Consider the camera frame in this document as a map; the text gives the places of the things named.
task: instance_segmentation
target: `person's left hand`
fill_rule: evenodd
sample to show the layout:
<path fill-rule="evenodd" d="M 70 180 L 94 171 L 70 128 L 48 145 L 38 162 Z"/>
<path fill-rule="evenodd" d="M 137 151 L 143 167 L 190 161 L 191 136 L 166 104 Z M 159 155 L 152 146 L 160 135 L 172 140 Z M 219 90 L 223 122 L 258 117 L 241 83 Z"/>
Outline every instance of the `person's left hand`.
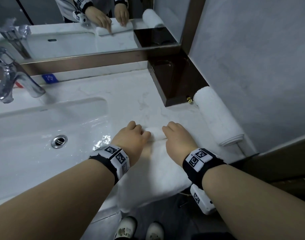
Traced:
<path fill-rule="evenodd" d="M 115 17 L 122 27 L 125 27 L 127 25 L 129 21 L 129 12 L 125 4 L 118 3 L 115 6 Z"/>
<path fill-rule="evenodd" d="M 122 128 L 115 135 L 111 144 L 121 147 L 125 151 L 130 160 L 130 167 L 132 167 L 139 160 L 143 147 L 150 137 L 150 132 L 142 132 L 141 125 L 136 125 L 135 121 L 130 121 L 127 127 Z"/>

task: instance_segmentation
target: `person's right hand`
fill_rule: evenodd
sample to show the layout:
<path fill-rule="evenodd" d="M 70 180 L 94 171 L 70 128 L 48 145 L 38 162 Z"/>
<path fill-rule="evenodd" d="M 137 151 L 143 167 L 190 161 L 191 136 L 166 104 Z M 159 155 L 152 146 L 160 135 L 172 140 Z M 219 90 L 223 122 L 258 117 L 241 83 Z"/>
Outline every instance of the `person's right hand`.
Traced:
<path fill-rule="evenodd" d="M 169 122 L 162 127 L 162 131 L 167 137 L 166 149 L 168 155 L 182 167 L 185 157 L 198 146 L 189 132 L 179 123 Z"/>
<path fill-rule="evenodd" d="M 111 19 L 94 6 L 88 7 L 85 11 L 87 18 L 101 28 L 106 28 L 111 33 Z"/>

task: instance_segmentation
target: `faucet spout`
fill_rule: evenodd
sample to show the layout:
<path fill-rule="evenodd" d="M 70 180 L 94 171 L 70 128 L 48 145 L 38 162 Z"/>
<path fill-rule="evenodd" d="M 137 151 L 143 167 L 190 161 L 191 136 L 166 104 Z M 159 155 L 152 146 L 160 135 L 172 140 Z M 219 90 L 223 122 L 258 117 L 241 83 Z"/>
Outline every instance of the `faucet spout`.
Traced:
<path fill-rule="evenodd" d="M 0 66 L 3 71 L 3 78 L 0 81 L 0 102 L 8 104 L 14 100 L 12 90 L 16 81 L 19 81 L 33 98 L 45 94 L 46 91 L 26 73 L 20 64 L 6 53 L 6 49 L 3 47 L 0 47 Z"/>

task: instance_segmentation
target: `black cable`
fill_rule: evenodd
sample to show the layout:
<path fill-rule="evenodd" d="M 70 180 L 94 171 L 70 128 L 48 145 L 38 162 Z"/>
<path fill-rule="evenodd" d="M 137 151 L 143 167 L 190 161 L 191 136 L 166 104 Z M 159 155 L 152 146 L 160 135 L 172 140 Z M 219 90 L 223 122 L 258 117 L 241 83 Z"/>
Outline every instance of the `black cable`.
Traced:
<path fill-rule="evenodd" d="M 67 2 L 67 3 L 69 3 L 71 6 L 73 6 L 74 7 L 74 9 L 76 10 L 76 11 L 78 11 L 77 10 L 77 8 L 71 3 L 71 2 L 69 2 L 69 1 L 67 1 L 67 0 L 61 0 L 61 1 L 64 1 L 64 2 Z"/>
<path fill-rule="evenodd" d="M 19 0 L 16 0 L 16 2 L 18 3 L 20 9 L 22 10 L 23 14 L 26 16 L 26 18 L 28 19 L 30 25 L 34 25 L 31 18 L 29 17 L 28 13 L 26 12 L 25 8 L 23 7 L 23 5 L 21 4 L 21 2 Z"/>

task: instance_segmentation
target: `wristband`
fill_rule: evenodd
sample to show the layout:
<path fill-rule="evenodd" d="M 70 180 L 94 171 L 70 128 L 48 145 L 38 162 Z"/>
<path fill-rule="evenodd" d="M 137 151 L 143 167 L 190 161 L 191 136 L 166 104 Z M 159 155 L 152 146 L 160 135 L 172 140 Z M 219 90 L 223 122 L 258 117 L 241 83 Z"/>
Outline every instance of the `wristband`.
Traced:
<path fill-rule="evenodd" d="M 115 176 L 115 184 L 130 168 L 130 161 L 123 149 L 116 145 L 101 147 L 96 150 L 97 156 L 91 156 L 89 159 L 94 159 L 101 162 Z"/>
<path fill-rule="evenodd" d="M 199 189 L 203 190 L 202 178 L 208 169 L 226 164 L 210 151 L 198 148 L 192 151 L 183 161 L 182 168 L 187 173 L 188 178 Z"/>
<path fill-rule="evenodd" d="M 125 4 L 127 9 L 129 8 L 129 2 L 128 0 L 115 0 L 115 5 L 117 5 L 118 3 L 122 3 Z"/>
<path fill-rule="evenodd" d="M 81 11 L 83 14 L 85 14 L 86 9 L 88 7 L 91 7 L 94 5 L 92 0 L 74 0 L 73 3 L 77 7 L 77 9 L 79 11 Z"/>

